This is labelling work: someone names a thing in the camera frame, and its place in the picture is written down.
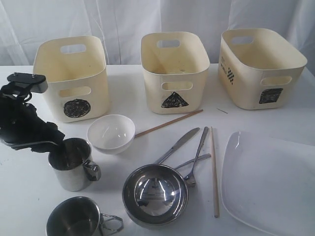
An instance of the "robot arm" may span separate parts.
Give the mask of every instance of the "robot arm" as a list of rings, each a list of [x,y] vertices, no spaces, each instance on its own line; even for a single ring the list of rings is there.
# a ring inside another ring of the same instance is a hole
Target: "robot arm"
[[[27,103],[31,92],[47,90],[45,76],[14,73],[7,79],[9,84],[0,90],[0,140],[15,150],[50,152],[58,148],[65,135],[54,123],[41,120],[35,106]]]

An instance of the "stainless steel bowl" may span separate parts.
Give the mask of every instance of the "stainless steel bowl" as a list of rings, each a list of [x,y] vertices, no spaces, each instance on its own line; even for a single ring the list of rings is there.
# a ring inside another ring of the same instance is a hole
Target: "stainless steel bowl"
[[[123,188],[126,211],[142,227],[174,221],[186,208],[188,197],[183,177],[173,168],[161,164],[135,170]]]

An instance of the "white curtain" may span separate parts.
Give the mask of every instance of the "white curtain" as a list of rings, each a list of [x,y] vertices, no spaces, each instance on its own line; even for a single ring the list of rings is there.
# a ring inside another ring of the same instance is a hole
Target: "white curtain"
[[[108,64],[139,64],[141,38],[190,31],[218,62],[221,33],[268,28],[308,58],[315,74],[315,0],[0,0],[0,65],[32,65],[55,38],[94,35]]]

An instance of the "white tablecloth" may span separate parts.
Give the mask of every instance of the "white tablecloth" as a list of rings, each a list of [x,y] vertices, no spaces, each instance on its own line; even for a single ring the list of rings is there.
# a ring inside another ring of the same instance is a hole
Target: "white tablecloth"
[[[117,235],[135,236],[262,236],[258,230],[235,220],[220,202],[221,217],[213,216],[211,161],[196,167],[197,187],[190,190],[189,204],[175,224],[159,231],[149,231],[134,224],[127,216],[121,197],[126,177],[136,168],[153,163],[183,134],[194,127],[213,126],[217,154],[218,175],[229,136],[235,131],[249,131],[265,136],[315,145],[315,78],[305,69],[297,82],[287,105],[272,110],[246,111],[236,107],[229,99],[217,77],[217,64],[210,67],[201,109],[204,112],[186,120],[137,138],[124,153],[105,155],[93,150],[94,161],[100,165],[102,178],[80,192],[68,192],[59,185],[49,166],[47,154],[30,150],[14,151],[0,145],[0,235],[45,235],[46,221],[51,211],[63,200],[73,196],[94,199],[103,213],[124,219],[125,229]],[[32,72],[32,66],[0,67],[1,86],[12,72]],[[146,105],[140,65],[109,65],[107,67],[111,110],[131,118],[137,132],[144,131],[182,115],[157,115]],[[52,116],[41,94],[33,94],[30,101],[37,107],[39,117],[55,122],[66,138],[86,138],[89,125],[94,121],[59,123]],[[199,135],[176,151],[165,164],[176,166],[194,157]],[[207,139],[201,154],[210,152]],[[183,168],[186,174],[189,168]]]

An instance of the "white square plate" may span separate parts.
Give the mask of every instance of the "white square plate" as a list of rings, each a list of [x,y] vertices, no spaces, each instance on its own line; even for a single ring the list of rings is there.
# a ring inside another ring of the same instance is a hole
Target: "white square plate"
[[[266,233],[315,235],[315,147],[233,133],[221,196],[233,217]]]

